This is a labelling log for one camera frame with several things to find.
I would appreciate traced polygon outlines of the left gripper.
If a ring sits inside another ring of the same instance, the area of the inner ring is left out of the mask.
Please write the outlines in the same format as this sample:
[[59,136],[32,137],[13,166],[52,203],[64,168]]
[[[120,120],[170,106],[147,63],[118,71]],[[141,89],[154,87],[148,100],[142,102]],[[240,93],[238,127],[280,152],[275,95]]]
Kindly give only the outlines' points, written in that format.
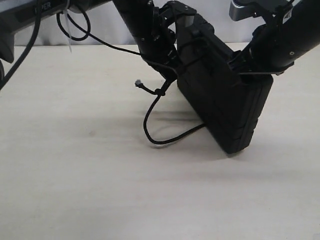
[[158,7],[152,0],[144,0],[138,8],[138,33],[134,38],[142,59],[165,80],[176,80],[183,71],[183,63],[175,47],[177,28],[193,18],[197,11],[182,2],[170,0]]

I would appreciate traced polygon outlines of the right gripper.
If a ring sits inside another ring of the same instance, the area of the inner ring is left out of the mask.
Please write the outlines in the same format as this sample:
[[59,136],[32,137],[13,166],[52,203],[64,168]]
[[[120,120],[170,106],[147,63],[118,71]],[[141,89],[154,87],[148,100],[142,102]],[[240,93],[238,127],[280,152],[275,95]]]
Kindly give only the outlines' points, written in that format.
[[230,70],[237,75],[282,74],[297,56],[296,29],[291,23],[259,26],[246,49],[228,61]]

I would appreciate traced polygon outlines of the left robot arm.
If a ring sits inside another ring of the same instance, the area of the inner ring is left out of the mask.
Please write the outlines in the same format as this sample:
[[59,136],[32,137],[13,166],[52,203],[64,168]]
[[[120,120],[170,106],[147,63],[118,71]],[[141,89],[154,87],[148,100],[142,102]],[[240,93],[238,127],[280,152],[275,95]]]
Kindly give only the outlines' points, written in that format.
[[[174,46],[178,35],[169,26],[177,24],[182,16],[194,16],[195,9],[185,9],[179,1],[168,1],[163,7],[155,6],[152,0],[114,0],[112,3],[138,46],[138,56],[168,82],[175,81],[185,72],[185,66]],[[42,20],[55,15],[60,24],[62,14],[68,20],[71,19],[68,11],[82,14],[87,24],[84,36],[72,36],[71,39],[83,41],[91,36],[87,12],[104,4],[105,0],[2,0],[0,59],[14,65],[8,73],[0,70],[0,86],[4,87],[31,51]],[[14,60],[15,35],[30,26],[34,26],[30,40],[18,60]]]

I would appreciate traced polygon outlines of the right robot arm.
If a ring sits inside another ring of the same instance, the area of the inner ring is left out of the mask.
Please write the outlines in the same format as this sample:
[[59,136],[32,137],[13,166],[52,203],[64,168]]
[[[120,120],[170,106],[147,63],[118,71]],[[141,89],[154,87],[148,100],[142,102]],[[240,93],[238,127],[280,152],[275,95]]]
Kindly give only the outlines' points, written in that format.
[[280,75],[320,44],[318,0],[233,0],[229,16],[235,22],[264,20],[248,45],[228,62],[239,75]]

